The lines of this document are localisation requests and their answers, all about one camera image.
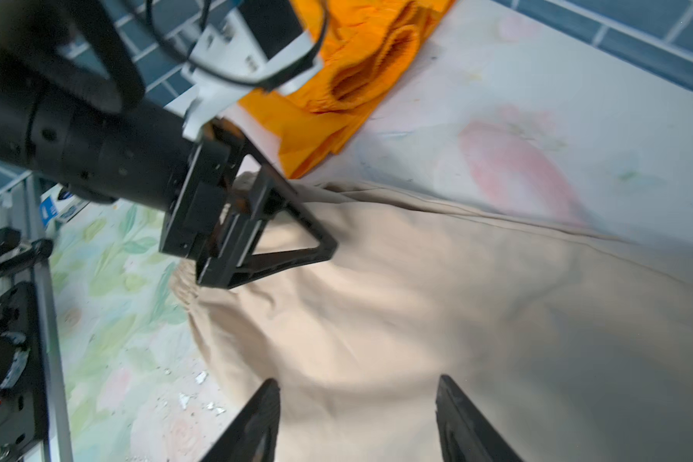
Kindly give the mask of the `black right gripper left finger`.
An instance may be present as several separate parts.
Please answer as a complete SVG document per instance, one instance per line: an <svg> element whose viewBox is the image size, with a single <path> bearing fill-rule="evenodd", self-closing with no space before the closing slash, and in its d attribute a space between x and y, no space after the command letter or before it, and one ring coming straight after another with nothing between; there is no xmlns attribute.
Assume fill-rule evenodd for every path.
<svg viewBox="0 0 693 462"><path fill-rule="evenodd" d="M275 379L269 378L200 461L275 461L280 414L280 388Z"/></svg>

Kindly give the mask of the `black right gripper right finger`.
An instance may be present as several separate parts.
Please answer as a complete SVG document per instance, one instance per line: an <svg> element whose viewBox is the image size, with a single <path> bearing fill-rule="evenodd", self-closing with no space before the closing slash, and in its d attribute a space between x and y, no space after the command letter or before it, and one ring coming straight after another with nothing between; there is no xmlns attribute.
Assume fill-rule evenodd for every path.
<svg viewBox="0 0 693 462"><path fill-rule="evenodd" d="M436 421L444 462L522 462L449 375L441 375Z"/></svg>

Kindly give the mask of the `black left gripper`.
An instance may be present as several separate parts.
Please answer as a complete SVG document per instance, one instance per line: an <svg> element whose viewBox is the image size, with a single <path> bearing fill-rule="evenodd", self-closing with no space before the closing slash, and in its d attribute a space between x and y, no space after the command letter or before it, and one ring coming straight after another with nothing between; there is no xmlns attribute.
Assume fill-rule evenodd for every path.
<svg viewBox="0 0 693 462"><path fill-rule="evenodd" d="M200 287L234 289L328 261L338 248L295 187L263 155L244 156L245 146L236 125L206 124L165 214L159 250L197 259Z"/></svg>

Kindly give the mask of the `beige shorts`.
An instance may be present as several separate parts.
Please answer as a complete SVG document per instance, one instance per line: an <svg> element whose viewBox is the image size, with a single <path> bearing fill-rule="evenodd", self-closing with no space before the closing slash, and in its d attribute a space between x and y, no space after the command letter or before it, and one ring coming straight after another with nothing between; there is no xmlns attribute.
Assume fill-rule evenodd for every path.
<svg viewBox="0 0 693 462"><path fill-rule="evenodd" d="M371 183L296 184L333 258L171 290L280 461L437 461L449 375L527 461L693 461L693 257Z"/></svg>

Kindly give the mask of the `orange shorts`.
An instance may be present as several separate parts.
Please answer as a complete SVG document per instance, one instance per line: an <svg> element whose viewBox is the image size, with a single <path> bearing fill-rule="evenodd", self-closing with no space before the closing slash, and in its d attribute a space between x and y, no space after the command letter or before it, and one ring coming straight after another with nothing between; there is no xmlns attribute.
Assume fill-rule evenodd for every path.
<svg viewBox="0 0 693 462"><path fill-rule="evenodd" d="M323 69L293 94L255 90L240 102L279 137L278 159L287 178L306 175L344 148L452 5L446 0L329 2Z"/></svg>

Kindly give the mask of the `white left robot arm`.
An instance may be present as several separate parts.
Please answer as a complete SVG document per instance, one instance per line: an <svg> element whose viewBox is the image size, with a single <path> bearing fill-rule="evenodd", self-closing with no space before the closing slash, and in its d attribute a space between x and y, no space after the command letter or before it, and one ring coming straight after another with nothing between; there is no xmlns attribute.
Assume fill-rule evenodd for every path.
<svg viewBox="0 0 693 462"><path fill-rule="evenodd" d="M152 11L134 13L198 87L184 115L146 87L98 1L0 1L0 161L92 202L126 199L165 215L160 250L196 265L196 281L232 289L330 259L336 240L254 143L205 126L254 90L291 94L320 70L287 1L238 1L222 25L200 22L189 51Z"/></svg>

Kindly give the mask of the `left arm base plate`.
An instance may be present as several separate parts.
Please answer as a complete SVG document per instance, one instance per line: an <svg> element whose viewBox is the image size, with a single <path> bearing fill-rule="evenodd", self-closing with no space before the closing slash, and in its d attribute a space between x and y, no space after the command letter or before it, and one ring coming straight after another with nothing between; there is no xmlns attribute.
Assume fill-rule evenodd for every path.
<svg viewBox="0 0 693 462"><path fill-rule="evenodd" d="M0 461L17 461L48 435L35 285L0 296Z"/></svg>

